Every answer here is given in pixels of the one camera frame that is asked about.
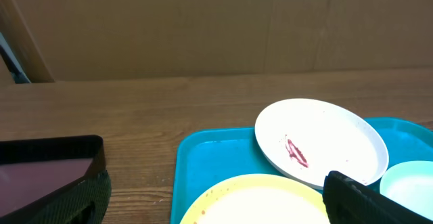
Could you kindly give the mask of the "white plate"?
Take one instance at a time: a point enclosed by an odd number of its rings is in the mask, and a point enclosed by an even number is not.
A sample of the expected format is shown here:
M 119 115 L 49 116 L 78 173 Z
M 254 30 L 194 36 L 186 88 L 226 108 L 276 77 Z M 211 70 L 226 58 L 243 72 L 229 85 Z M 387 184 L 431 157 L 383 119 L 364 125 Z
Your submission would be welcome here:
M 331 171 L 371 185 L 390 162 L 384 140 L 366 120 L 316 99 L 285 99 L 267 106 L 256 118 L 254 134 L 272 166 L 315 189 L 323 189 Z

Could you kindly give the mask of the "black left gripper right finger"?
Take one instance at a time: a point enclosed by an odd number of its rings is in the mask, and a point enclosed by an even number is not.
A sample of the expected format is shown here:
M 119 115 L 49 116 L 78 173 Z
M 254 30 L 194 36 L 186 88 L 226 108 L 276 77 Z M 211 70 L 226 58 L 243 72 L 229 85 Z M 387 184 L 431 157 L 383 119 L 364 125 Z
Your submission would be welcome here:
M 338 171 L 325 177 L 323 203 L 331 224 L 432 224 Z

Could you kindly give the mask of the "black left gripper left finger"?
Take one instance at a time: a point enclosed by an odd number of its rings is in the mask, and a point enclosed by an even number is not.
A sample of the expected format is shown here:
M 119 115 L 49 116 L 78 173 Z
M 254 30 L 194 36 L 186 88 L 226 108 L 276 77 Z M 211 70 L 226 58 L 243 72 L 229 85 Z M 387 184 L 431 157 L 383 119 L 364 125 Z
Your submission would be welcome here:
M 69 189 L 63 187 L 19 210 L 1 217 L 4 224 L 100 224 L 102 223 L 112 192 L 106 170 Z

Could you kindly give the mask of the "yellow-green plate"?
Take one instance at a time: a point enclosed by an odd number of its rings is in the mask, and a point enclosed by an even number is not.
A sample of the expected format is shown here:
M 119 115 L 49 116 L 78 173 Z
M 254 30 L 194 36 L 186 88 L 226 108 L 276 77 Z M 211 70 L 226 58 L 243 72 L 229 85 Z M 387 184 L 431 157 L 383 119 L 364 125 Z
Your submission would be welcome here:
M 181 224 L 329 224 L 322 195 L 287 177 L 247 174 L 213 185 Z

